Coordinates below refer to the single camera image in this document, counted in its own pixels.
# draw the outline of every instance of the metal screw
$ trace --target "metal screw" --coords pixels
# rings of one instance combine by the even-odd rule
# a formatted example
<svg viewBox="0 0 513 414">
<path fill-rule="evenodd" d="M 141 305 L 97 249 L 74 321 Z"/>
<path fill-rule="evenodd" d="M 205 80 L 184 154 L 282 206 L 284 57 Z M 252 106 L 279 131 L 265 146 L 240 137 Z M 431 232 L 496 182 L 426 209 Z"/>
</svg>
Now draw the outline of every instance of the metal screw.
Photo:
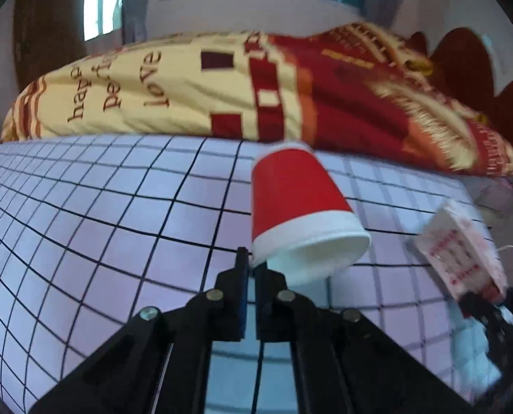
<svg viewBox="0 0 513 414">
<path fill-rule="evenodd" d="M 282 302 L 292 302 L 295 298 L 294 292 L 288 289 L 282 289 L 278 293 L 278 299 Z"/>
<path fill-rule="evenodd" d="M 220 289 L 210 289 L 206 292 L 207 299 L 209 299 L 211 302 L 218 302 L 219 300 L 222 300 L 224 297 L 224 293 Z"/>
<path fill-rule="evenodd" d="M 362 319 L 362 313 L 355 308 L 349 308 L 343 311 L 343 318 L 349 322 L 358 322 Z"/>
<path fill-rule="evenodd" d="M 140 317 L 145 321 L 155 319 L 158 314 L 159 310 L 154 306 L 146 306 L 145 308 L 142 308 L 142 311 L 140 311 Z"/>
</svg>

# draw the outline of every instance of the food package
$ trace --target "food package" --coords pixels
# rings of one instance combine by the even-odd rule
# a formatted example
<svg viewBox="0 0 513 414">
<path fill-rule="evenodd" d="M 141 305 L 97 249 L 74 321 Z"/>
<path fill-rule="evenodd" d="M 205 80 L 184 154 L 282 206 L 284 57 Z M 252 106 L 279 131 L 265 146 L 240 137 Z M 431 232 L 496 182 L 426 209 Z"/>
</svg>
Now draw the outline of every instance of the food package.
<svg viewBox="0 0 513 414">
<path fill-rule="evenodd" d="M 491 303 L 505 298 L 507 277 L 495 248 L 460 204 L 447 200 L 415 243 L 456 301 L 469 291 Z"/>
</svg>

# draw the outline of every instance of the checkered bed sheet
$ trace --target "checkered bed sheet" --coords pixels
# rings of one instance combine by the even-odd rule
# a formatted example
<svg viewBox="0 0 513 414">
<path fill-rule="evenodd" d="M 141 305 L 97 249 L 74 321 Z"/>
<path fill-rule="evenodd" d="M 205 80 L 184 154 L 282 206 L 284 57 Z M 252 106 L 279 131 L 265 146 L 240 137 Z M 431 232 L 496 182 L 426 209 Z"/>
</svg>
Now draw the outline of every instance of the checkered bed sheet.
<svg viewBox="0 0 513 414">
<path fill-rule="evenodd" d="M 166 135 L 0 145 L 0 395 L 12 411 L 29 410 L 141 308 L 185 305 L 233 266 L 237 247 L 250 250 L 250 169 L 265 148 Z M 467 207 L 491 241 L 463 185 L 350 155 L 317 156 L 372 246 L 333 278 L 292 289 L 320 307 L 359 308 L 471 399 L 499 377 L 484 330 L 461 317 L 412 245 L 445 197 Z M 259 353 L 252 282 L 249 290 L 246 339 L 213 346 L 206 410 L 295 413 L 289 347 L 266 344 Z"/>
</svg>

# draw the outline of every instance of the folded blanket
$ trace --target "folded blanket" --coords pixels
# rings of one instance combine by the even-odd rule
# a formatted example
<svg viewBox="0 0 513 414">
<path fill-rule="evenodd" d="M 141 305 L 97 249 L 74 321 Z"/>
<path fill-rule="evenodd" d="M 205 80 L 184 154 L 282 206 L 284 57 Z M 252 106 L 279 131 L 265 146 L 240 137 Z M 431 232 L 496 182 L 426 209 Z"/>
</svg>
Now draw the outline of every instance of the folded blanket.
<svg viewBox="0 0 513 414">
<path fill-rule="evenodd" d="M 302 140 L 424 168 L 513 174 L 513 148 L 432 88 L 431 63 L 370 23 L 307 38 L 179 34 L 89 56 L 17 98 L 2 141 L 160 132 Z"/>
</svg>

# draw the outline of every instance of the red and white cup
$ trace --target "red and white cup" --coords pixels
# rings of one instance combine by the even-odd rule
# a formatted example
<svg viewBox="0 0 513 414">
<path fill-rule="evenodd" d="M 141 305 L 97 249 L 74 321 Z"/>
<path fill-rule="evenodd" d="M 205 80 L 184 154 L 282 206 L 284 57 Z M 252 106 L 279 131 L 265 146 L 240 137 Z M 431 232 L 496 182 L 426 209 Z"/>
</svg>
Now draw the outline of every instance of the red and white cup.
<svg viewBox="0 0 513 414">
<path fill-rule="evenodd" d="M 358 217 L 306 145 L 272 146 L 251 175 L 253 266 L 283 273 L 288 285 L 346 268 L 371 243 Z"/>
</svg>

